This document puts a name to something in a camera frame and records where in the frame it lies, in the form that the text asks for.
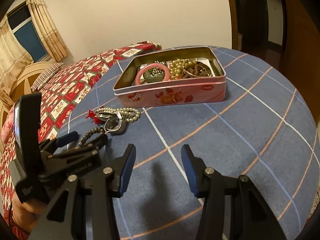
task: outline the round table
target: round table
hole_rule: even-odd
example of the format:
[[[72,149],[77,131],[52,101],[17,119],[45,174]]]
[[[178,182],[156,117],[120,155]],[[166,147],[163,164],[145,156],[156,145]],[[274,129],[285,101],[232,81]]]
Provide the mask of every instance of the round table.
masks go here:
[[[263,60],[212,48],[227,73],[224,101],[141,109],[141,117],[123,135],[108,135],[107,149],[99,153],[107,166],[127,144],[136,146],[128,190],[114,199],[123,240],[195,239],[202,206],[186,181],[180,156],[183,144],[222,175],[247,174],[288,239],[297,236],[308,218],[319,182],[320,152],[305,101]],[[72,111],[58,136],[74,130],[82,136],[96,127],[85,118],[89,110],[122,107],[113,86],[130,60],[108,70]]]

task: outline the wooden floor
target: wooden floor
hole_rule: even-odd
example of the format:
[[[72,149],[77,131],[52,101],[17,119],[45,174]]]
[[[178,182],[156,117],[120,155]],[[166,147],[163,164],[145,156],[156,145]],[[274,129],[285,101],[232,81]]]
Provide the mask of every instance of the wooden floor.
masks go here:
[[[262,46],[250,46],[244,45],[241,51],[248,53],[250,55],[261,58],[276,70],[281,72],[281,53],[270,48],[264,48]]]

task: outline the red quilt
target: red quilt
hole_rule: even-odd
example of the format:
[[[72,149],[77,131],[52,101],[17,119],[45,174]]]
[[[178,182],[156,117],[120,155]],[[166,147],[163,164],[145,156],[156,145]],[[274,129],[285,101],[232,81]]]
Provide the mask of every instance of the red quilt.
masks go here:
[[[56,73],[40,90],[42,102],[41,127],[38,131],[39,141],[46,138],[55,138],[71,111],[117,60],[160,49],[159,44],[144,41],[91,56]],[[15,146],[12,131],[0,163],[0,183],[4,210],[9,209],[13,194],[9,162],[14,158]]]

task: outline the white wall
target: white wall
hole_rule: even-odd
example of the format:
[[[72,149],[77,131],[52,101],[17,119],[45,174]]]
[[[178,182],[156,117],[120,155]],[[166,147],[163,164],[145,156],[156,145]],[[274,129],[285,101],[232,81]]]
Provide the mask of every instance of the white wall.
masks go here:
[[[281,0],[267,0],[269,15],[268,40],[282,45],[283,37],[283,11]]]
[[[231,48],[228,0],[44,0],[71,56],[66,63],[139,41]]]

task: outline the red tassel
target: red tassel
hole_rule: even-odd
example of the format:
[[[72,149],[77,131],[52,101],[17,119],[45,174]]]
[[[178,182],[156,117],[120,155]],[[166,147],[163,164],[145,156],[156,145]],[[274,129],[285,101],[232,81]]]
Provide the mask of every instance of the red tassel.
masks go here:
[[[96,116],[95,112],[92,110],[89,110],[89,114],[86,116],[86,118],[90,117],[91,119],[94,120],[95,124],[103,124],[103,121],[95,116]]]

